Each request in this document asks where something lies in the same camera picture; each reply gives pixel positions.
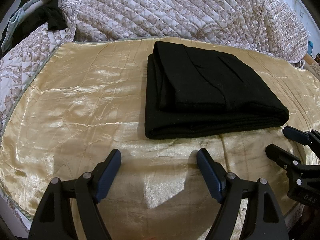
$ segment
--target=wrinkled fabric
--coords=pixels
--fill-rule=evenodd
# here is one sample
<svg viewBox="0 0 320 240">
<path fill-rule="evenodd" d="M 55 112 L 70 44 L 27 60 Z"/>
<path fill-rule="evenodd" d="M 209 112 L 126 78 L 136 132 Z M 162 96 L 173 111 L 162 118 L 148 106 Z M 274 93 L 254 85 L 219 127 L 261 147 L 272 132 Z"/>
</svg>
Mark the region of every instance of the wrinkled fabric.
<svg viewBox="0 0 320 240">
<path fill-rule="evenodd" d="M 62 45 L 23 94 L 0 146 L 0 182 L 34 215 L 48 183 L 78 178 L 113 148 L 122 164 L 99 211 L 113 240 L 204 240 L 220 205 L 211 198 L 196 165 L 196 151 L 240 178 L 270 183 L 282 212 L 288 199 L 285 170 L 265 155 L 274 143 L 317 164 L 308 147 L 287 140 L 281 128 L 193 139 L 149 140 L 144 135 L 147 58 L 155 41 L 230 53 L 253 68 L 290 112 L 288 125 L 319 130 L 320 82 L 307 71 L 258 52 L 179 38 Z M 84 233 L 72 212 L 79 233 Z M 232 240 L 239 238 L 245 202 Z"/>
<path fill-rule="evenodd" d="M 49 31 L 45 23 L 0 60 L 0 138 L 6 118 L 26 84 L 58 46 L 73 41 L 79 4 L 63 3 L 61 7 L 68 28 Z"/>
<path fill-rule="evenodd" d="M 180 37 L 259 51 L 299 62 L 307 52 L 302 22 L 284 0 L 79 1 L 76 39 Z"/>
</svg>

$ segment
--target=clamp handle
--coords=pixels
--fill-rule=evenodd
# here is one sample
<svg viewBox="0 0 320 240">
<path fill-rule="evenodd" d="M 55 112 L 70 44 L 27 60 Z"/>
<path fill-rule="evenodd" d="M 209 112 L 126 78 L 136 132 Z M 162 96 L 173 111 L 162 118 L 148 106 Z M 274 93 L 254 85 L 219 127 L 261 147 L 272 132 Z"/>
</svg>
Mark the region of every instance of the clamp handle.
<svg viewBox="0 0 320 240">
<path fill-rule="evenodd" d="M 94 196 L 96 203 L 106 198 L 120 165 L 121 153 L 118 149 L 113 149 L 106 160 L 98 163 L 93 169 L 92 187 L 96 190 Z"/>
<path fill-rule="evenodd" d="M 220 163 L 215 162 L 205 148 L 197 152 L 197 164 L 202 173 L 211 196 L 220 204 L 225 199 L 227 180 L 226 170 Z"/>
<path fill-rule="evenodd" d="M 307 132 L 300 131 L 289 125 L 283 128 L 283 134 L 288 139 L 296 141 L 302 145 L 309 145 L 311 143 L 309 134 Z"/>
<path fill-rule="evenodd" d="M 288 197 L 304 205 L 320 208 L 320 166 L 304 165 L 298 157 L 270 144 L 266 155 L 287 171 L 289 180 Z"/>
</svg>

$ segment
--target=quilted bedspread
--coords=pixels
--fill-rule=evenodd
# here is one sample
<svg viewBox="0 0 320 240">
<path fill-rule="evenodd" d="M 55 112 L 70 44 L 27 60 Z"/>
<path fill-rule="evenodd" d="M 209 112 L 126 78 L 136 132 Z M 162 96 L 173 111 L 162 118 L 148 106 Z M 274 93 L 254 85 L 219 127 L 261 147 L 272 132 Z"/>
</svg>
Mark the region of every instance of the quilted bedspread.
<svg viewBox="0 0 320 240">
<path fill-rule="evenodd" d="M 303 24 L 283 0 L 79 1 L 76 39 L 174 36 L 256 50 L 296 63 L 307 52 Z"/>
<path fill-rule="evenodd" d="M 7 116 L 23 88 L 32 81 L 58 46 L 74 39 L 79 3 L 62 3 L 61 9 L 68 28 L 48 31 L 48 24 L 45 23 L 0 60 L 0 141 Z"/>
</svg>

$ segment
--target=light blue cloth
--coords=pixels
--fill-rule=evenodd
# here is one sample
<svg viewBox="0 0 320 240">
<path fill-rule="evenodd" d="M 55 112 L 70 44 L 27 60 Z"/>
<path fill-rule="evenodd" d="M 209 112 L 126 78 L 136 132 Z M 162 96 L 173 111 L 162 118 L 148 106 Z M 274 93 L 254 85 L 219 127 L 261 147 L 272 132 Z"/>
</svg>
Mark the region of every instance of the light blue cloth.
<svg viewBox="0 0 320 240">
<path fill-rule="evenodd" d="M 38 2 L 40 0 L 29 0 L 27 1 L 16 13 L 11 17 L 8 23 L 7 33 L 5 38 L 1 44 L 2 52 L 5 52 L 10 48 L 12 44 L 12 37 L 15 29 L 19 26 L 19 24 L 23 21 L 23 16 L 25 15 L 26 9 L 28 9 L 32 4 Z"/>
</svg>

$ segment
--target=black clamp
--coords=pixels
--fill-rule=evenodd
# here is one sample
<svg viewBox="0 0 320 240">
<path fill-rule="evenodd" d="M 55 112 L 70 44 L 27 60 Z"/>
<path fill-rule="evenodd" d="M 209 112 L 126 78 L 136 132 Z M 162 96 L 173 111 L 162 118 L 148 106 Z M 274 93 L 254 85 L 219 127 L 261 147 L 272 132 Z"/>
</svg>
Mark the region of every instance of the black clamp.
<svg viewBox="0 0 320 240">
<path fill-rule="evenodd" d="M 284 135 L 300 144 L 308 145 L 320 156 L 320 134 L 318 131 L 302 132 L 290 126 Z M 267 157 L 287 171 L 289 179 L 288 197 L 304 205 L 320 208 L 320 166 L 304 165 L 301 160 L 280 147 L 270 144 L 266 147 Z"/>
<path fill-rule="evenodd" d="M 243 198 L 248 199 L 248 205 L 239 240 L 289 239 L 280 206 L 266 179 L 253 182 L 227 173 L 204 148 L 197 153 L 197 163 L 211 196 L 221 203 L 206 240 L 231 238 Z"/>
<path fill-rule="evenodd" d="M 61 182 L 53 178 L 37 208 L 28 240 L 78 240 L 70 206 L 77 199 L 87 240 L 111 240 L 97 204 L 107 196 L 121 164 L 121 153 L 113 149 L 103 163 L 78 179 Z"/>
<path fill-rule="evenodd" d="M 248 198 L 248 206 L 239 240 L 289 240 L 280 207 L 266 179 L 253 182 L 227 173 L 206 149 L 198 151 L 197 163 L 212 197 L 221 203 L 206 240 L 230 240 L 243 198 Z M 40 201 L 28 240 L 78 240 L 70 198 L 77 200 L 87 240 L 112 240 L 97 203 L 107 196 L 120 164 L 120 151 L 113 149 L 103 163 L 78 179 L 61 182 L 53 178 Z M 17 238 L 7 234 L 7 239 Z"/>
<path fill-rule="evenodd" d="M 320 133 L 316 130 L 300 131 L 291 126 L 283 129 L 288 139 L 308 145 L 320 158 Z M 267 157 L 287 171 L 289 179 L 288 197 L 316 210 L 320 208 L 320 165 L 304 165 L 298 157 L 270 144 L 266 147 Z M 289 232 L 290 239 L 318 240 L 320 234 L 320 212 L 311 214 L 307 222 L 300 219 Z"/>
</svg>

